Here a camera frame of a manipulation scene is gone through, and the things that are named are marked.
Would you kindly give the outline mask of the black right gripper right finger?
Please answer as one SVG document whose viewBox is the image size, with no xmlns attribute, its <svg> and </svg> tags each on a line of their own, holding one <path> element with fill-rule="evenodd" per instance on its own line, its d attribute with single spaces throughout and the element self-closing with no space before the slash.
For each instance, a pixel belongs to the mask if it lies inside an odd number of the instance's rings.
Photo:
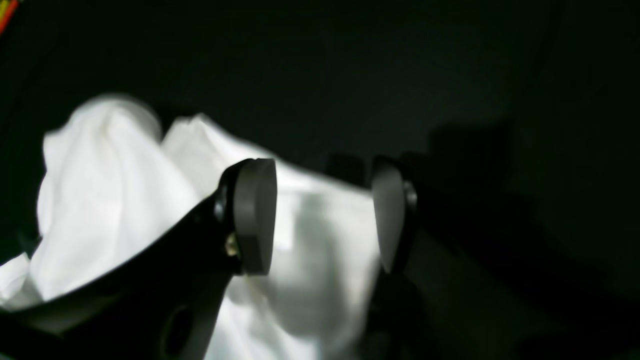
<svg viewBox="0 0 640 360">
<path fill-rule="evenodd" d="M 382 269 L 400 273 L 416 235 L 418 192 L 404 166 L 386 156 L 374 158 L 371 192 Z"/>
</svg>

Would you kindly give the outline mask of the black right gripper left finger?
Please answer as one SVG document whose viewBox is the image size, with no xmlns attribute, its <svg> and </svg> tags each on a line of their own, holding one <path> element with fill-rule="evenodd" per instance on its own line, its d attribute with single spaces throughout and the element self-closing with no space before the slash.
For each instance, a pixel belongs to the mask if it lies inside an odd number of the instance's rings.
<svg viewBox="0 0 640 360">
<path fill-rule="evenodd" d="M 247 158 L 229 166 L 214 193 L 223 253 L 236 272 L 267 276 L 274 253 L 278 180 L 275 160 Z"/>
</svg>

